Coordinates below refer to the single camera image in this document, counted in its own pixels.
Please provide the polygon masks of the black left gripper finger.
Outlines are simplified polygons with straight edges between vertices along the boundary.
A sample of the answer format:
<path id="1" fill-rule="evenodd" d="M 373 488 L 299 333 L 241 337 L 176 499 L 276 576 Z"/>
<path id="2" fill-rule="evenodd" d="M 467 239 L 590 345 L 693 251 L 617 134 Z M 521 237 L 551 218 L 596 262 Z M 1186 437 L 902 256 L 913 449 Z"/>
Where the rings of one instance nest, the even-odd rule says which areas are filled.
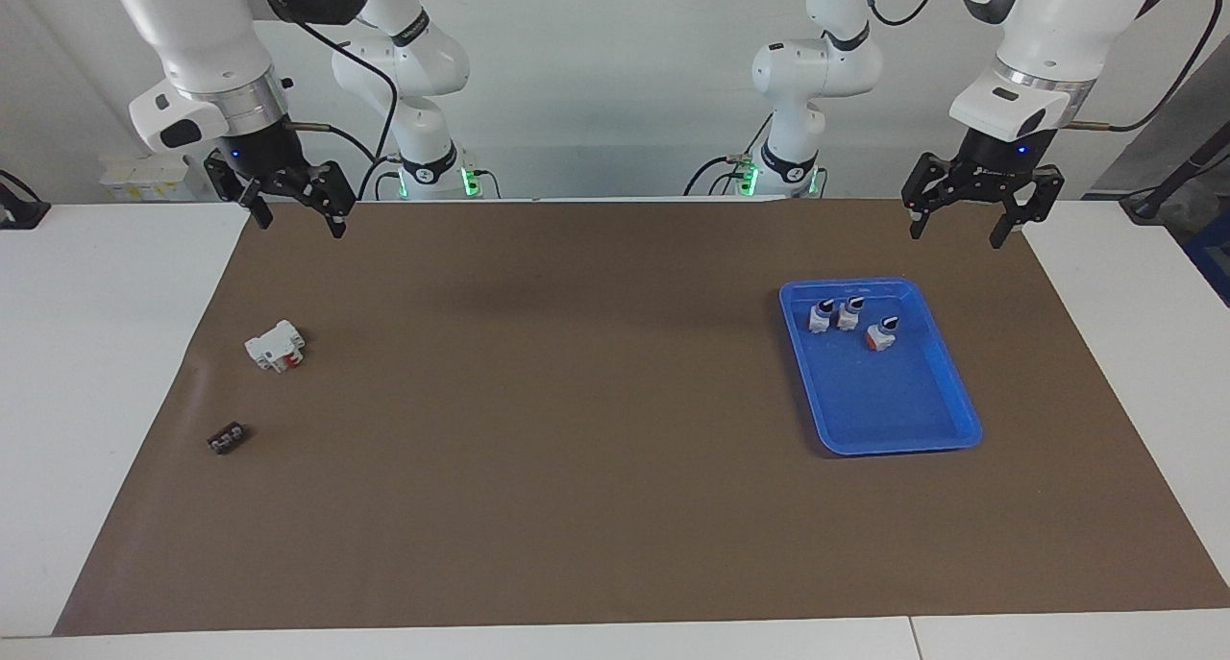
<path id="1" fill-rule="evenodd" d="M 945 160 L 922 152 L 902 187 L 902 200 L 909 216 L 913 240 L 922 238 L 927 219 L 941 208 L 968 202 L 972 195 L 972 161 L 957 156 Z"/>
<path id="2" fill-rule="evenodd" d="M 1038 166 L 1031 175 L 1009 175 L 993 182 L 993 197 L 1002 204 L 1002 216 L 989 235 L 990 247 L 1002 248 L 1009 234 L 1025 224 L 1046 221 L 1064 183 L 1064 175 L 1054 163 Z"/>

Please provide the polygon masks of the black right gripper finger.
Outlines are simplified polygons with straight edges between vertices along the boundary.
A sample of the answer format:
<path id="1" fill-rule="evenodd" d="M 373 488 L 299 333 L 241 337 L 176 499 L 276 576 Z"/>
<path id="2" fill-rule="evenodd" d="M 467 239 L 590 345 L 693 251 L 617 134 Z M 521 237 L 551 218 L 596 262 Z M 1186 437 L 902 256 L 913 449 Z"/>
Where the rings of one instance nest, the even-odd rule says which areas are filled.
<path id="1" fill-rule="evenodd" d="M 288 170 L 288 187 L 295 202 L 325 219 L 333 238 L 342 238 L 357 197 L 338 162 L 293 166 Z"/>
<path id="2" fill-rule="evenodd" d="M 268 230 L 273 214 L 262 191 L 260 179 L 242 179 L 236 170 L 223 159 L 223 152 L 210 152 L 204 159 L 204 173 L 212 184 L 212 191 L 221 202 L 244 208 L 255 219 L 260 230 Z"/>

